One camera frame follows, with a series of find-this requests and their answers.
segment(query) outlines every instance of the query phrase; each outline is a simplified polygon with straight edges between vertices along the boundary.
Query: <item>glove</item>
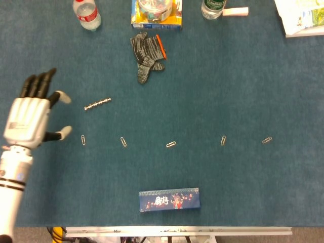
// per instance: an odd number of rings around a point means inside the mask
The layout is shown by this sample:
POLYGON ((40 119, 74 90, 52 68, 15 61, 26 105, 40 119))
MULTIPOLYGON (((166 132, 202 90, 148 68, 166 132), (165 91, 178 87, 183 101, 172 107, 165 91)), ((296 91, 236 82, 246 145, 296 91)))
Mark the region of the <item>glove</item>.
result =
POLYGON ((62 91, 55 91, 46 98, 55 72, 53 68, 39 76, 32 75, 25 81, 20 98, 12 104, 4 132, 4 138, 10 145, 35 149, 42 142, 63 140, 72 131, 72 127, 67 126, 59 132, 46 132, 49 114, 55 103, 58 100, 71 103, 62 91))
POLYGON ((138 62, 138 82, 147 81, 150 70, 164 70, 164 65, 156 62, 166 58, 162 42, 158 35, 147 38, 147 33, 140 33, 131 38, 131 45, 138 62))

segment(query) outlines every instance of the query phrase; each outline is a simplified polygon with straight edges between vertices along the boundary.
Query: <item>floor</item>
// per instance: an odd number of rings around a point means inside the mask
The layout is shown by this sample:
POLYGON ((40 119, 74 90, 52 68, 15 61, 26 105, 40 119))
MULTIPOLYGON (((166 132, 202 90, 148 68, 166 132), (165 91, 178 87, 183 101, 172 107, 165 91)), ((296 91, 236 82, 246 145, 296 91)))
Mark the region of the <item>floor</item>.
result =
MULTIPOLYGON (((46 228, 19 227, 15 229, 15 243, 50 243, 46 228)), ((217 243, 323 243, 324 227, 293 228, 290 236, 226 236, 217 237, 217 243)))

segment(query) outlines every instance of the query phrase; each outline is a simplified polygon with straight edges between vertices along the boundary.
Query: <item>water bottle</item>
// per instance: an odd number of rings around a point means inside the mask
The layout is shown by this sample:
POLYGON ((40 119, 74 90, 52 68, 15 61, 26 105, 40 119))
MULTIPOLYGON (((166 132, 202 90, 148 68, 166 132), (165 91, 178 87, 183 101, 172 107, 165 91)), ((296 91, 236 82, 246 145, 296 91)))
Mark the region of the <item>water bottle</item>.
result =
POLYGON ((73 10, 84 29, 96 31, 101 24, 101 16, 94 0, 74 0, 73 10))
POLYGON ((227 0, 202 0, 201 13, 206 19, 221 16, 227 0))

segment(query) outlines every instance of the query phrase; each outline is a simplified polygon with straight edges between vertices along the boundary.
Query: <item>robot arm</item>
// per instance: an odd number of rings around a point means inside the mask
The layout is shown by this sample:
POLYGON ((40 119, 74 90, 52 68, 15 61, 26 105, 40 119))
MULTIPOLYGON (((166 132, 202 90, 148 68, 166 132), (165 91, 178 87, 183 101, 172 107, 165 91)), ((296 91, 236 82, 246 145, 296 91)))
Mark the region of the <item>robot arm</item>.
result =
POLYGON ((67 126, 59 132, 46 132, 55 103, 58 100, 71 102, 62 91, 55 91, 46 98, 55 71, 53 68, 39 76, 30 76, 9 113, 4 138, 10 150, 3 152, 0 162, 0 243, 13 242, 13 229, 33 162, 31 150, 42 142, 63 140, 72 131, 72 127, 67 126))

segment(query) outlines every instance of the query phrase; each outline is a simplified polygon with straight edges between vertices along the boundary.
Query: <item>green bottle label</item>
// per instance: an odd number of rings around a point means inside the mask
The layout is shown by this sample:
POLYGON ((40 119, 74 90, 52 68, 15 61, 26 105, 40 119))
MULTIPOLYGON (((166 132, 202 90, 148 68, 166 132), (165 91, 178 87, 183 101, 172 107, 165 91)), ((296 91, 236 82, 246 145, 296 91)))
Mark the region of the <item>green bottle label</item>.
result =
POLYGON ((220 10, 225 6, 226 0, 204 0, 206 6, 211 10, 220 10))

